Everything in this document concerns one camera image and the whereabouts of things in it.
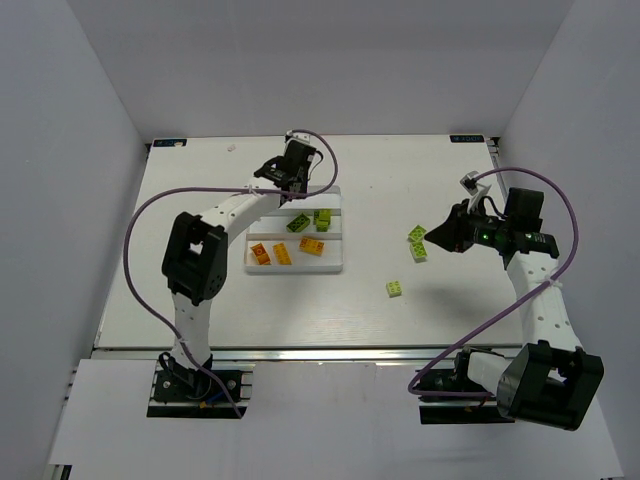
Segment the lime lego brick hidden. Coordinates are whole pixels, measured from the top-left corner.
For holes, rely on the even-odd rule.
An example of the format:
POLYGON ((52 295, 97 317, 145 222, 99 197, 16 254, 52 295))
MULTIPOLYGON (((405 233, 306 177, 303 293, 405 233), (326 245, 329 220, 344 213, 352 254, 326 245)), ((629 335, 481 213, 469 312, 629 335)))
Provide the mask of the lime lego brick hidden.
POLYGON ((411 242, 409 250, 415 262, 424 262, 427 260, 427 251, 422 242, 411 242))

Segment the lime long lego brick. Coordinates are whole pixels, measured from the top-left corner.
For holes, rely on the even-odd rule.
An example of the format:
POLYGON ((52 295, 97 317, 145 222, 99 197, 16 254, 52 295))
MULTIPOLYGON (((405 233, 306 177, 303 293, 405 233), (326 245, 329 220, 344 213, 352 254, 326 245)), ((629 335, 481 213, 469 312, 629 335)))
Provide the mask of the lime long lego brick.
POLYGON ((310 217, 304 213, 300 213, 286 225, 286 230, 290 233, 300 233, 303 232, 310 224, 310 217))

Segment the lime square lego brick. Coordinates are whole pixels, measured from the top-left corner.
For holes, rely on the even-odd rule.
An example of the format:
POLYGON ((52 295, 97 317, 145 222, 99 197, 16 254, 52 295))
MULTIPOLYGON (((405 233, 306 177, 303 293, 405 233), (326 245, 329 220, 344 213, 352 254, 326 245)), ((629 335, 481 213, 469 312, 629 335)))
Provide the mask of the lime square lego brick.
POLYGON ((320 209, 314 212, 314 225, 318 232, 327 232, 331 225, 332 212, 330 209, 320 209))

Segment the orange lego brick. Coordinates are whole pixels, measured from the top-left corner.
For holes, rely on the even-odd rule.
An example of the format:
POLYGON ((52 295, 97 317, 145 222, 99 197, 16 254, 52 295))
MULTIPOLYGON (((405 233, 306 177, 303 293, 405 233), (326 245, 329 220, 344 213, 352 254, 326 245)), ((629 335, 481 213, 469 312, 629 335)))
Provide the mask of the orange lego brick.
POLYGON ((303 253, 322 256, 325 243, 322 240, 303 236, 299 242, 299 250, 303 253))

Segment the yellow lego brick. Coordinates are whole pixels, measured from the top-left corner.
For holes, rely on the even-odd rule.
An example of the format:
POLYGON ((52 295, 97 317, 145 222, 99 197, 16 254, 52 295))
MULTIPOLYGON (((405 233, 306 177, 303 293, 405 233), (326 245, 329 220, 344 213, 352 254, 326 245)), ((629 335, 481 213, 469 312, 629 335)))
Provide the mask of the yellow lego brick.
POLYGON ((284 242, 273 245, 274 255, 279 265, 292 265, 292 260, 284 242))

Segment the lime small lego brick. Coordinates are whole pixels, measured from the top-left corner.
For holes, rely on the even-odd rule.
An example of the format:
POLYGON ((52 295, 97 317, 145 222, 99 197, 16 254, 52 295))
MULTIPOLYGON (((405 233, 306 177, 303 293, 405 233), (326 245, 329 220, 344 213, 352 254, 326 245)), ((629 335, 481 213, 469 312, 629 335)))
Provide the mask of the lime small lego brick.
POLYGON ((403 290, 399 281, 391 281, 385 285, 387 294, 390 298, 399 297, 402 295, 403 290))

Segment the orange rounded lego piece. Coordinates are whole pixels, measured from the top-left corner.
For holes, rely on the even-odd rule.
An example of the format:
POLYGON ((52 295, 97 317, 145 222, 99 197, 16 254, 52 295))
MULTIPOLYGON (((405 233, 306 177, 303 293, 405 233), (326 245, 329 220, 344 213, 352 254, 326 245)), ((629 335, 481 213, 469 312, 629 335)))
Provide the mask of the orange rounded lego piece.
POLYGON ((267 252, 267 249, 262 243, 254 244, 250 247, 250 250, 258 265, 270 265, 271 258, 267 252))

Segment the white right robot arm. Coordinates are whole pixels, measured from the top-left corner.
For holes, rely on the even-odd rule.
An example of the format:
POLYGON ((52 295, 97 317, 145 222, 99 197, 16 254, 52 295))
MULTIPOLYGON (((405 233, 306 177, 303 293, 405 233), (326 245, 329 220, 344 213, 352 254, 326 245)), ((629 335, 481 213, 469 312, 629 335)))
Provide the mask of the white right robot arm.
POLYGON ((435 369, 418 382, 424 424, 528 421, 577 430, 604 376, 600 357, 587 353, 568 318, 555 238, 542 232, 544 195, 512 188, 504 210, 486 187, 454 205, 445 222, 425 234, 449 252, 474 245, 496 251, 522 306, 522 348, 512 359, 465 346, 450 369, 435 369))

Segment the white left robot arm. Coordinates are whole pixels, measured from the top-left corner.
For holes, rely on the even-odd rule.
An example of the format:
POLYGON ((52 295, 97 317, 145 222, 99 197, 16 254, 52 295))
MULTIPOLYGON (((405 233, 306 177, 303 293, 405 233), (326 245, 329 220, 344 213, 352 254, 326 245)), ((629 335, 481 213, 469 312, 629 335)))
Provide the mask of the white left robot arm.
POLYGON ((227 278, 230 244, 262 216, 307 192, 309 170, 318 155, 309 142, 292 137, 284 153, 265 162, 238 192, 207 211, 183 212, 174 220, 161 271, 180 336, 165 368, 189 387, 206 377, 197 367, 211 364, 211 303, 227 278))

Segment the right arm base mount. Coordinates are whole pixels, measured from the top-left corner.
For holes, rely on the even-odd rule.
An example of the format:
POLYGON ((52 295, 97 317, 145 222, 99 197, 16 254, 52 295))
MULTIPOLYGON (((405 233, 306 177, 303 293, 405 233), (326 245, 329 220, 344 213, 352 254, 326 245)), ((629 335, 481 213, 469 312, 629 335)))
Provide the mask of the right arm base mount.
POLYGON ((511 360, 491 349, 464 347, 449 368, 418 372, 408 387, 419 398, 423 425, 513 424, 497 399, 511 360))

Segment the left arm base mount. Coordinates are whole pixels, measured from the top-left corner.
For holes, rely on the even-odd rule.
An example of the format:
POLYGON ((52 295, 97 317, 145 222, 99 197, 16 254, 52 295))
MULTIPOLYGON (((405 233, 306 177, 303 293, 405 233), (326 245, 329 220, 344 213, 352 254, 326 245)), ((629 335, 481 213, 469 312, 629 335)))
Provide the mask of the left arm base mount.
POLYGON ((248 408, 252 394, 252 374, 246 369, 210 369, 224 385, 200 370, 184 368, 168 352, 159 355, 153 376, 146 416, 165 419, 238 420, 248 408))

